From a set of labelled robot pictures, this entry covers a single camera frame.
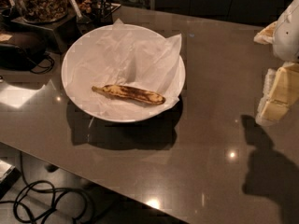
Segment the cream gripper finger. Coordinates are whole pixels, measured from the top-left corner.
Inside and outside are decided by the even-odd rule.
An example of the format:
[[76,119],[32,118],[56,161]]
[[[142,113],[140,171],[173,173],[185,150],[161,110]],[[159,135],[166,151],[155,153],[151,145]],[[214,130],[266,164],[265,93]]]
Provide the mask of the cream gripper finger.
[[254,36],[253,41],[263,45],[272,44],[276,26],[277,23],[275,21],[270,23]]
[[278,70],[269,69],[264,79],[263,98],[256,122],[270,126],[279,122],[299,99],[299,64],[284,63]]

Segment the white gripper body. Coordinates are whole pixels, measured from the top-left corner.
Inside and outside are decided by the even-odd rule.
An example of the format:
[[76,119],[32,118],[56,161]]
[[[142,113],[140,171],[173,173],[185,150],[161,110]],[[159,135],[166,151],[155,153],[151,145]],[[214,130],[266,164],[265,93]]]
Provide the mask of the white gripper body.
[[282,61],[299,62],[299,0],[293,0],[278,18],[273,52]]

